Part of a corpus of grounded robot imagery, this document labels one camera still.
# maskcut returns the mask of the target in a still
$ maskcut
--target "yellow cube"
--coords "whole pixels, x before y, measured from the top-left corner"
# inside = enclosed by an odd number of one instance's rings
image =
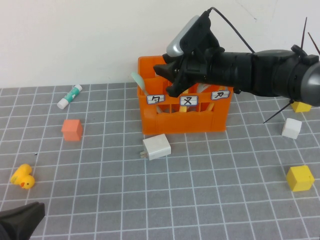
[[[292,166],[286,175],[286,181],[293,192],[299,192],[309,190],[315,178],[307,165]]]
[[[295,101],[291,104],[295,113],[304,113],[309,112],[311,109],[311,105],[305,104],[303,102]]]

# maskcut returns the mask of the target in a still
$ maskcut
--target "orange plastic basket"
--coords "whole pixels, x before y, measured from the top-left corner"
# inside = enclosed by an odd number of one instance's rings
[[[170,97],[166,92],[166,87],[171,83],[163,77],[156,76],[153,67],[157,64],[165,64],[162,56],[142,56],[138,59],[138,73],[144,79],[145,88],[149,94],[148,99],[151,95],[164,95],[164,101],[148,104],[147,96],[140,87],[137,88],[144,134],[203,133],[226,130],[233,92],[231,87],[223,87],[223,89],[229,90],[229,97],[219,100],[212,100],[212,92],[218,92],[222,89],[218,85],[211,85],[205,91],[197,93],[198,84],[196,84],[189,88],[188,93],[183,93],[177,98]],[[184,96],[197,96],[197,105],[190,106],[187,112],[180,112],[180,97]],[[156,106],[163,112],[157,113]]]

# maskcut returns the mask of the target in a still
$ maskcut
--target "yellow rubber duck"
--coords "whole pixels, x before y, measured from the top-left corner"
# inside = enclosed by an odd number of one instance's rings
[[[30,175],[32,168],[29,164],[22,164],[12,175],[10,182],[20,185],[23,189],[30,189],[35,185],[35,178]]]

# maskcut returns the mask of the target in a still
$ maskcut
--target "white power adapter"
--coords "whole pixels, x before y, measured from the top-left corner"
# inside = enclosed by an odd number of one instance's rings
[[[287,118],[285,120],[285,124],[282,129],[282,136],[291,138],[291,139],[297,139],[300,130],[301,130],[302,122],[292,119],[292,118]]]
[[[171,154],[171,146],[164,134],[144,139],[143,148],[144,151],[140,152],[142,159],[153,160]]]

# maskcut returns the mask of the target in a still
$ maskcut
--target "white wall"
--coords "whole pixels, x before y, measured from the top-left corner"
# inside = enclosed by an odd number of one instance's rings
[[[0,88],[131,82],[139,56],[165,53],[212,6],[255,51],[300,45],[306,16],[320,45],[319,0],[0,0]],[[227,51],[248,51],[214,12],[211,22]],[[308,36],[304,49],[317,53]]]

